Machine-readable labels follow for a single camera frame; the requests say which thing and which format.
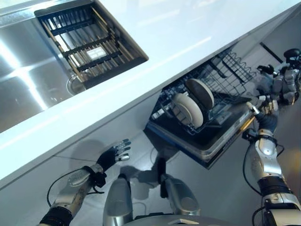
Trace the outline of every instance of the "dishwasher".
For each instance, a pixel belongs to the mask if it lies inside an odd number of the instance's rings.
[[[255,98],[247,89],[255,72],[229,48],[162,89],[144,130],[183,151],[209,169],[253,120],[246,106]],[[212,93],[212,106],[200,101],[187,81],[200,81]],[[187,119],[175,96],[190,97],[202,112],[202,125]]]

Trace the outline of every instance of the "sink rack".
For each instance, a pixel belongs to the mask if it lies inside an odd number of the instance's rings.
[[[147,60],[95,2],[68,2],[35,12],[48,37],[86,88]]]

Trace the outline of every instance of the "dish drying rack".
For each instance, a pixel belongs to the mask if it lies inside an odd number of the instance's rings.
[[[95,2],[68,2],[35,15],[86,88],[146,61]]]
[[[191,135],[201,132],[205,127],[221,127],[231,115],[227,110],[246,92],[245,85],[255,75],[256,73],[252,72],[245,62],[241,62],[241,58],[237,57],[236,53],[225,50],[165,87],[158,98],[151,118],[155,121],[165,114],[169,119],[177,120],[181,127]],[[185,81],[192,78],[201,80],[212,91],[214,106],[211,110],[206,110],[185,87]],[[175,104],[172,99],[177,93],[190,96],[198,104],[204,116],[204,123],[201,127],[195,128],[192,124],[184,125],[181,121],[186,119],[185,116],[179,121],[174,115]]]

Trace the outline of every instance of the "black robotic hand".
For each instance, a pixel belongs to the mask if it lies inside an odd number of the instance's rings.
[[[272,65],[269,65],[268,67],[267,66],[259,65],[257,67],[257,69],[260,72],[265,72],[266,74],[273,74],[274,73],[274,67]]]
[[[276,100],[267,98],[259,107],[259,111],[253,104],[247,102],[249,109],[253,112],[259,123],[259,129],[267,129],[275,132],[278,122],[278,103]]]
[[[98,158],[96,163],[101,165],[103,171],[105,172],[116,162],[128,160],[129,155],[127,153],[122,153],[131,149],[131,147],[129,147],[130,144],[131,142],[128,139],[123,140],[119,144],[111,147],[109,150],[102,153],[102,155]]]

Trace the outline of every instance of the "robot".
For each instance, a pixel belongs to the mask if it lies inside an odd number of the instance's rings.
[[[273,133],[277,126],[277,101],[271,101],[260,112],[254,105],[247,103],[259,123],[256,132],[247,129],[243,138],[250,141],[246,155],[251,158],[252,173],[260,188],[264,226],[301,225],[301,205],[290,190],[277,162],[277,140]],[[105,184],[105,171],[118,161],[129,159],[124,153],[130,142],[122,141],[104,152],[96,164],[84,166],[73,172],[66,187],[59,193],[40,226],[68,226],[81,208],[85,196],[91,188]],[[104,226],[170,226],[177,224],[200,226],[232,226],[221,220],[200,216],[200,206],[192,191],[179,179],[166,174],[166,162],[158,162],[158,182],[162,198],[170,202],[172,214],[151,214],[133,219],[131,189],[127,178],[120,175],[111,185],[103,213]]]
[[[301,51],[293,48],[283,55],[286,62],[278,69],[274,69],[272,65],[257,67],[267,80],[258,91],[262,96],[271,96],[281,104],[293,105],[301,91]]]

